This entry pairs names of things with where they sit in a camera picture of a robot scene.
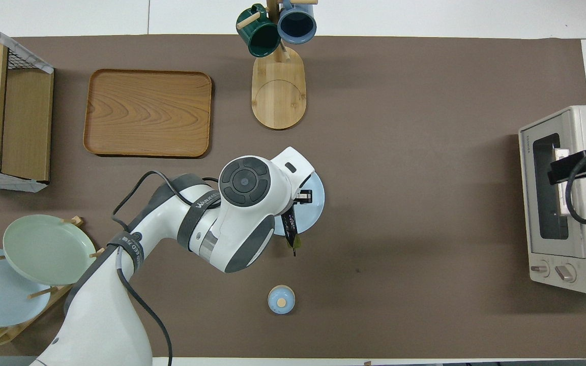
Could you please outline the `blue ceramic mug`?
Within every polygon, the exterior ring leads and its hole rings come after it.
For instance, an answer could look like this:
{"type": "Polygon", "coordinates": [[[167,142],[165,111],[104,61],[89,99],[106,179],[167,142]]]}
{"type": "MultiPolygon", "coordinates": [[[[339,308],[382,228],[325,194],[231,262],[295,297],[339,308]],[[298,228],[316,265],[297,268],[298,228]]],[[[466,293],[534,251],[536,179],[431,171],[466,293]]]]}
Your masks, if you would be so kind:
{"type": "Polygon", "coordinates": [[[317,0],[281,0],[278,33],[284,42],[304,44],[316,35],[317,24],[313,7],[317,0]]]}

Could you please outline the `pale green plate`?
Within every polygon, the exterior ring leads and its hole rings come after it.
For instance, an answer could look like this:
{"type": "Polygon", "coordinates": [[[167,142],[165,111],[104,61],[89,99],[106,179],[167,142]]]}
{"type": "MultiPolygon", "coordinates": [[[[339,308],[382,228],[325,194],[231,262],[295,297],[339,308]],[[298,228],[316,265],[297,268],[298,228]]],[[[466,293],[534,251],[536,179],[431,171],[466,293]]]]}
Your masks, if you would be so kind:
{"type": "Polygon", "coordinates": [[[88,235],[72,223],[45,214],[10,223],[3,234],[3,252],[17,273],[48,286],[76,283],[96,260],[88,235]]]}

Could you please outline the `small light blue plate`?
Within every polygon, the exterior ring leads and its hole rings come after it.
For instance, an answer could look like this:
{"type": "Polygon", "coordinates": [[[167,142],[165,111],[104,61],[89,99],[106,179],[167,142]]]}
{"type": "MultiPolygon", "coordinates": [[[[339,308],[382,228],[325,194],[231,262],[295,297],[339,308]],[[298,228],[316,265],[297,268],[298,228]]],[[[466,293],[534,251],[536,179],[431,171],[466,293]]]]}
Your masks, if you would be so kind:
{"type": "Polygon", "coordinates": [[[316,224],[323,212],[326,198],[323,181],[319,178],[318,173],[313,173],[302,185],[301,189],[312,191],[312,202],[295,203],[291,206],[295,211],[298,234],[302,234],[316,224]]]}

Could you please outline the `wooden serving tray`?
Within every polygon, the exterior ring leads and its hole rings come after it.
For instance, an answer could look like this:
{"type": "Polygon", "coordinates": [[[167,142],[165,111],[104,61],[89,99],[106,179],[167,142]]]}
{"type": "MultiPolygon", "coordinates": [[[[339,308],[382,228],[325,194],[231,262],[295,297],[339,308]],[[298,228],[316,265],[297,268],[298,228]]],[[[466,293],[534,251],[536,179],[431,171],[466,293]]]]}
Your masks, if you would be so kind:
{"type": "Polygon", "coordinates": [[[96,70],[83,146],[98,156],[200,158],[210,146],[212,96],[203,72],[96,70]]]}

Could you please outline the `dark green ceramic mug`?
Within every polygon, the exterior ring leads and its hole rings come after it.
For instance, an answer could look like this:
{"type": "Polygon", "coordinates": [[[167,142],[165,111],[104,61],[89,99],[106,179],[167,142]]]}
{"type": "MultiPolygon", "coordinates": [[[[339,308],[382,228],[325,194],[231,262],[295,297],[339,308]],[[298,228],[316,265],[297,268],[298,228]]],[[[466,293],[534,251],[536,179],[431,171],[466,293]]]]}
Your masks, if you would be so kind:
{"type": "Polygon", "coordinates": [[[281,44],[277,24],[260,3],[254,3],[237,17],[236,29],[252,56],[268,56],[281,44]]]}

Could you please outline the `brown table mat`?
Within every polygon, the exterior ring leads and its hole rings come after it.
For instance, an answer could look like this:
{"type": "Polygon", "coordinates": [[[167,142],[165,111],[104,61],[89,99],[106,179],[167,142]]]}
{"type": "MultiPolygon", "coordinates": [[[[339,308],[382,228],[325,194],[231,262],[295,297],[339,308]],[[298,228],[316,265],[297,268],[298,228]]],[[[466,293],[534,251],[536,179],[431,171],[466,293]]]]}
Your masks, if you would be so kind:
{"type": "Polygon", "coordinates": [[[579,40],[316,37],[296,47],[308,105],[285,131],[253,116],[254,59],[237,35],[24,38],[55,67],[50,183],[0,190],[6,227],[27,214],[84,218],[99,246],[142,174],[218,176],[243,155],[293,146],[326,190],[293,257],[274,237],[224,274],[166,239],[132,286],[176,357],[586,358],[586,294],[530,280],[518,130],[586,104],[579,40]],[[200,159],[92,155],[91,74],[193,70],[214,84],[200,159]],[[267,302],[291,287],[286,315],[267,302]]]}

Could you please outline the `wooden plate rack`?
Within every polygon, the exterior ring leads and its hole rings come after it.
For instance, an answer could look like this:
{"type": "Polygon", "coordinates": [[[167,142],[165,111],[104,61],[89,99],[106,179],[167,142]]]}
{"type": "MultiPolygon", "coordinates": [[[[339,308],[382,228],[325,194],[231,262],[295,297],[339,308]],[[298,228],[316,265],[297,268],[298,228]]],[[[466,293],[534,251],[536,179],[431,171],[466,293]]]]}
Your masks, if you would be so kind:
{"type": "MultiPolygon", "coordinates": [[[[82,217],[79,217],[79,216],[74,216],[74,217],[72,217],[70,219],[61,219],[61,221],[62,222],[66,222],[66,223],[72,223],[73,225],[79,227],[79,229],[81,229],[81,225],[83,225],[83,218],[82,217]]],[[[95,257],[96,258],[101,253],[102,253],[102,250],[96,250],[96,252],[92,254],[92,257],[95,257]]],[[[4,252],[3,252],[3,255],[0,255],[0,260],[6,260],[6,258],[4,256],[4,252]]],[[[26,322],[17,324],[15,326],[0,327],[0,342],[3,342],[3,343],[8,342],[9,340],[11,340],[15,336],[17,336],[33,320],[35,320],[35,318],[37,318],[38,316],[42,315],[42,313],[45,310],[47,310],[47,308],[49,308],[56,301],[58,301],[58,299],[61,296],[63,296],[67,292],[67,290],[70,289],[70,287],[72,286],[72,284],[70,284],[70,285],[63,285],[63,286],[48,286],[48,285],[46,285],[46,286],[47,286],[47,289],[46,290],[41,290],[39,292],[33,293],[33,294],[31,294],[31,295],[28,296],[29,299],[32,299],[34,297],[41,296],[42,294],[49,293],[50,294],[50,299],[49,299],[49,302],[47,303],[46,308],[39,315],[37,315],[34,318],[31,318],[30,320],[28,320],[26,322]]]]}

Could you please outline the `wooden mug tree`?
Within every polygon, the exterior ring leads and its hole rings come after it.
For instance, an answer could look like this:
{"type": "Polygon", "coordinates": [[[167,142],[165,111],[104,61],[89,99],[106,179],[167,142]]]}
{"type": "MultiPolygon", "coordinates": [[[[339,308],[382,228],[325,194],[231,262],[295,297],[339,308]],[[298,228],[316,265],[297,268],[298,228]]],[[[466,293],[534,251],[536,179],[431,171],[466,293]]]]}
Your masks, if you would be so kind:
{"type": "MultiPolygon", "coordinates": [[[[266,0],[268,15],[278,25],[281,0],[266,0]]],[[[251,105],[254,116],[267,128],[285,130],[303,117],[307,88],[303,60],[281,39],[279,48],[253,64],[251,105]]]]}

